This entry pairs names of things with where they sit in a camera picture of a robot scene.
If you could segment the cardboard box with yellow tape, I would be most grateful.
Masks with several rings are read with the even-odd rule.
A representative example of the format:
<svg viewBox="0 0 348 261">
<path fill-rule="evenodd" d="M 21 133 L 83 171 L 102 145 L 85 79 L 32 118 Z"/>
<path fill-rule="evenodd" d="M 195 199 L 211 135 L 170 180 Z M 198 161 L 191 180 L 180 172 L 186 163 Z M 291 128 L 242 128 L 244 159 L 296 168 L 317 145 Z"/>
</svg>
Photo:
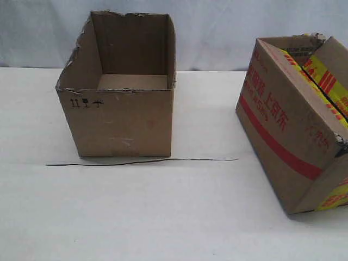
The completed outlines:
<svg viewBox="0 0 348 261">
<path fill-rule="evenodd" d="M 347 48 L 257 38 L 237 116 L 288 214 L 347 205 Z"/>
</svg>

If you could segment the open plain cardboard box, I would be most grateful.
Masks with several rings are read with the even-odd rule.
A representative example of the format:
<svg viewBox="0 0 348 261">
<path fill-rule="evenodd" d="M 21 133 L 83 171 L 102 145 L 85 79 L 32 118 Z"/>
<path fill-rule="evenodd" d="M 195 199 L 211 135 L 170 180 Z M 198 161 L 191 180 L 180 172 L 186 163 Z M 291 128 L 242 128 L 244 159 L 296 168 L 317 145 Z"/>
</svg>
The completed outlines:
<svg viewBox="0 0 348 261">
<path fill-rule="evenodd" d="M 92 11 L 55 90 L 81 157 L 168 157 L 176 33 L 168 14 Z"/>
</svg>

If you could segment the thin black line strip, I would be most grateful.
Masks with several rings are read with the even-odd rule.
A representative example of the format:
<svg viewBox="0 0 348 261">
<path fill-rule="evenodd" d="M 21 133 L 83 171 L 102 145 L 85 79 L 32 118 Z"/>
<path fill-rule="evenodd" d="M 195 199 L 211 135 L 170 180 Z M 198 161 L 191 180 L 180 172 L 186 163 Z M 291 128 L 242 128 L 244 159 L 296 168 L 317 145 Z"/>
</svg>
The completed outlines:
<svg viewBox="0 0 348 261">
<path fill-rule="evenodd" d="M 47 163 L 45 166 L 124 166 L 124 165 L 132 165 L 132 164 L 147 164 L 147 163 L 159 163 L 164 161 L 222 161 L 222 162 L 230 162 L 237 161 L 239 158 L 231 158 L 231 159 L 202 159 L 202 158 L 147 158 L 143 160 L 133 160 L 133 161 L 116 161 L 114 163 Z"/>
</svg>

